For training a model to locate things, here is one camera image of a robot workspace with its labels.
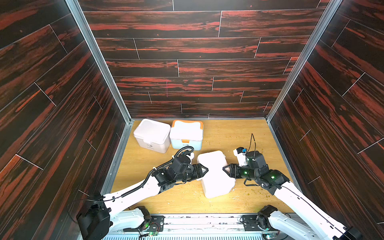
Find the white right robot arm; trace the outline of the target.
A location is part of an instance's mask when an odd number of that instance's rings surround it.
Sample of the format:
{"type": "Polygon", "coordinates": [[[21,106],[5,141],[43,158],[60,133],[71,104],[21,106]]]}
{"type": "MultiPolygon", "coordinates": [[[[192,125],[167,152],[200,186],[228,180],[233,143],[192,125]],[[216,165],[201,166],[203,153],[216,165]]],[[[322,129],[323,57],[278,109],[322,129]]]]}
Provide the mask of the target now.
{"type": "Polygon", "coordinates": [[[255,181],[271,195],[289,206],[305,223],[288,218],[277,208],[264,206],[254,220],[263,231],[281,231],[295,240],[361,240],[363,235],[354,227],[345,227],[330,217],[308,199],[278,170],[269,168],[264,156],[258,151],[244,148],[234,150],[237,164],[223,167],[223,171],[234,179],[255,181]]]}

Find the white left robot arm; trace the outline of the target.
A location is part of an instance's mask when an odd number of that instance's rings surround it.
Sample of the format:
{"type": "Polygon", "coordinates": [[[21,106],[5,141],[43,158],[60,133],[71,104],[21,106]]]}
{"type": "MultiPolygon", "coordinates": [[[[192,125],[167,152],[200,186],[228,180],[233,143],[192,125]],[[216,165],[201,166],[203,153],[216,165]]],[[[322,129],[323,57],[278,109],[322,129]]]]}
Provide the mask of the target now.
{"type": "Polygon", "coordinates": [[[193,154],[173,156],[168,162],[153,168],[143,181],[135,185],[105,195],[96,192],[84,199],[85,204],[76,215],[82,238],[101,240],[113,230],[142,226],[149,217],[146,208],[131,211],[133,217],[130,220],[122,220],[118,214],[175,185],[203,178],[209,169],[202,164],[192,164],[193,157],[193,154]]]}

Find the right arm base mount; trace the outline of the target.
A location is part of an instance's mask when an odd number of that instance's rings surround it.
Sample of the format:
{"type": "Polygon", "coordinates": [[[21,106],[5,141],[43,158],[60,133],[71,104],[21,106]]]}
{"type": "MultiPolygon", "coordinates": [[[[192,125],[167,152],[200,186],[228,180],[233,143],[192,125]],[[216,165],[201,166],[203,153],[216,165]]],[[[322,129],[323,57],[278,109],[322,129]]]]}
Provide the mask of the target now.
{"type": "Polygon", "coordinates": [[[254,231],[277,231],[274,229],[268,218],[259,215],[243,215],[240,217],[239,222],[243,225],[246,232],[254,231]]]}

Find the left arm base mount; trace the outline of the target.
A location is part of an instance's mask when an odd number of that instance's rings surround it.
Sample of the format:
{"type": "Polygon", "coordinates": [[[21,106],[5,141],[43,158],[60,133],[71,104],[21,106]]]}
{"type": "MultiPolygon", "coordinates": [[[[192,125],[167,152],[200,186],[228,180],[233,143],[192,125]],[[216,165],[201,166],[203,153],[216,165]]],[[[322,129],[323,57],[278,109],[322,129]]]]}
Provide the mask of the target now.
{"type": "Polygon", "coordinates": [[[165,216],[154,215],[150,220],[145,220],[136,229],[126,228],[123,229],[124,233],[139,234],[139,238],[143,237],[155,237],[164,230],[165,216]]]}

